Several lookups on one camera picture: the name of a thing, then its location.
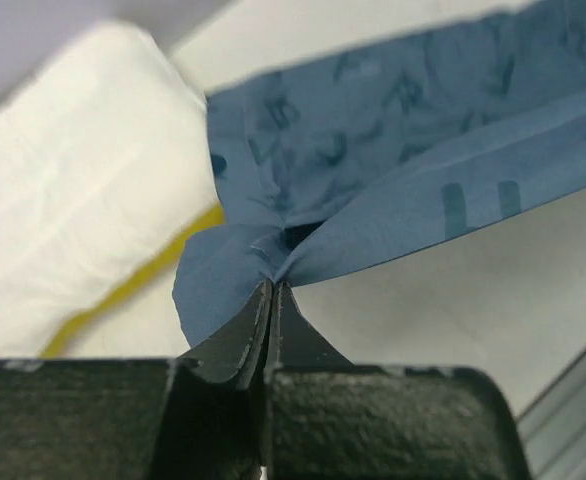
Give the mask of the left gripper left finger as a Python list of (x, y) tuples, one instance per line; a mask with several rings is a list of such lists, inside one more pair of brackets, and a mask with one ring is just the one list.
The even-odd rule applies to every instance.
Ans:
[(190, 381), (185, 453), (193, 479), (261, 476), (261, 370), (271, 300), (266, 280), (225, 325), (184, 355)]

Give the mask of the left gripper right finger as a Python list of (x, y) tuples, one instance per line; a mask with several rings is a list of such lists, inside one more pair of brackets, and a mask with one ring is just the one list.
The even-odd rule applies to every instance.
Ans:
[(274, 287), (269, 314), (268, 339), (264, 343), (265, 411), (262, 421), (262, 462), (268, 479), (276, 479), (273, 461), (274, 420), (272, 392), (274, 373), (282, 369), (319, 369), (353, 365), (302, 315), (288, 283)]

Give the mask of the white pillow with yellow edge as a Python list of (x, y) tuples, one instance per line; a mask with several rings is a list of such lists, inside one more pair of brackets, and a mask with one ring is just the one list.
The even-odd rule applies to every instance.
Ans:
[(222, 220), (203, 94), (141, 28), (87, 30), (0, 105), (0, 357), (61, 354)]

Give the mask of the blue cartoon print pillowcase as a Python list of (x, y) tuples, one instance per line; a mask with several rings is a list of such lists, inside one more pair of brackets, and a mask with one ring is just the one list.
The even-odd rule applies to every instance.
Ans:
[(400, 36), (211, 95), (225, 221), (173, 299), (198, 345), (264, 281), (351, 274), (586, 188), (586, 1)]

